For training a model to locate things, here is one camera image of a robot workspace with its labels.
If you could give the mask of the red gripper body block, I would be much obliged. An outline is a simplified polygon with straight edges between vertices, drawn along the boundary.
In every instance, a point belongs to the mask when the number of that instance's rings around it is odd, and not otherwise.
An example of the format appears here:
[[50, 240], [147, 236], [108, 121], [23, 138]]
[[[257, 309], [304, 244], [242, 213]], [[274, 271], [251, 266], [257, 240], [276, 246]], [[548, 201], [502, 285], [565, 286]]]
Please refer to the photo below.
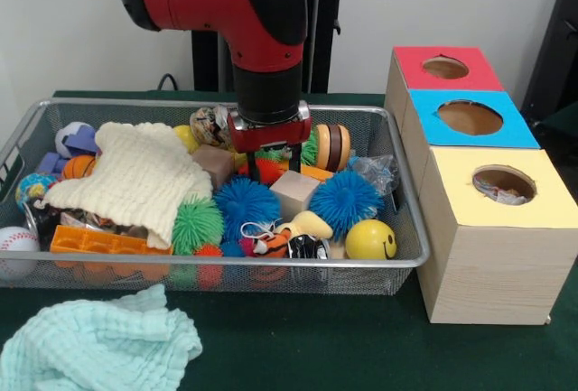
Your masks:
[[231, 142], [238, 153], [253, 153], [266, 147], [301, 144], [308, 140], [312, 129], [311, 111], [305, 101], [299, 103], [296, 116], [280, 124], [249, 123], [240, 116], [237, 109], [228, 113], [227, 120]]

